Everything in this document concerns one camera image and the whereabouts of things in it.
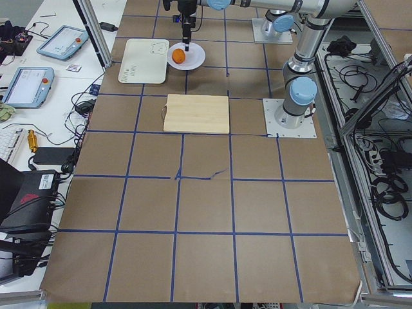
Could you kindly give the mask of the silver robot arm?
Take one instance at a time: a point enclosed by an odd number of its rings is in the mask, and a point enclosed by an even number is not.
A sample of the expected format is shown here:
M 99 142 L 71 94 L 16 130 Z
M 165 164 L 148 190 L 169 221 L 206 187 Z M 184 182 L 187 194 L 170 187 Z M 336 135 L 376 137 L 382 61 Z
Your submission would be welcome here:
M 235 5 L 235 1 L 177 1 L 180 13 L 180 23 L 182 25 L 182 42 L 184 51 L 188 52 L 192 39 L 192 32 L 196 27 L 196 10 L 198 6 L 208 6 L 217 11 L 225 10 L 230 5 Z M 284 10 L 268 9 L 262 19 L 252 20 L 254 28 L 254 39 L 256 42 L 280 42 L 279 38 L 284 33 L 290 33 L 295 20 L 293 15 Z
M 285 99 L 275 112 L 280 126 L 295 129 L 302 124 L 305 111 L 317 94 L 317 85 L 309 74 L 320 44 L 332 19 L 349 12 L 355 1 L 241 1 L 239 5 L 308 14 L 294 55 L 283 66 Z

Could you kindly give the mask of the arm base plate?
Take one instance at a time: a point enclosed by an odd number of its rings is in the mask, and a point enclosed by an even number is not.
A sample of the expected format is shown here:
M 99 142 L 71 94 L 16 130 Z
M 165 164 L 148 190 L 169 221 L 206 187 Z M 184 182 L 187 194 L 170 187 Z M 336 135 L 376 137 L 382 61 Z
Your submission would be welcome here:
M 253 18 L 252 29 L 255 43 L 285 45 L 293 43 L 290 31 L 277 32 L 273 27 L 273 23 L 266 19 Z
M 263 99 L 267 136 L 272 138 L 317 138 L 310 107 L 307 107 L 303 115 L 292 116 L 283 109 L 283 101 L 283 99 Z

